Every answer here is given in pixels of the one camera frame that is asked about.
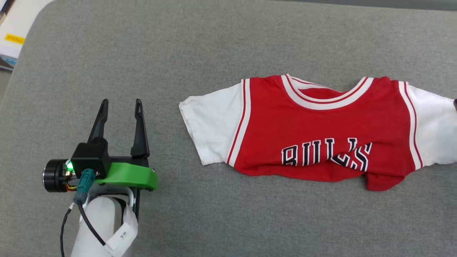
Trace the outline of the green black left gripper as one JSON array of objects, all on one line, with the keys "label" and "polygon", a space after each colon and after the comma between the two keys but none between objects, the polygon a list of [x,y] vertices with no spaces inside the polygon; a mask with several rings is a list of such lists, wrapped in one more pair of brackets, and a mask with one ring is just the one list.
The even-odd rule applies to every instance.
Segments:
[{"label": "green black left gripper", "polygon": [[[108,111],[109,100],[103,99],[87,143],[92,143],[96,138],[104,137],[104,126],[107,122]],[[136,99],[134,116],[136,127],[131,156],[145,159],[150,156],[150,148],[140,99]],[[158,189],[158,176],[153,169],[128,163],[127,161],[127,158],[117,158],[111,164],[107,176],[105,178],[96,177],[94,184],[125,186],[145,190]],[[78,183],[79,177],[76,175],[75,166],[69,159],[52,159],[43,170],[43,186],[48,192],[75,191]]]}]

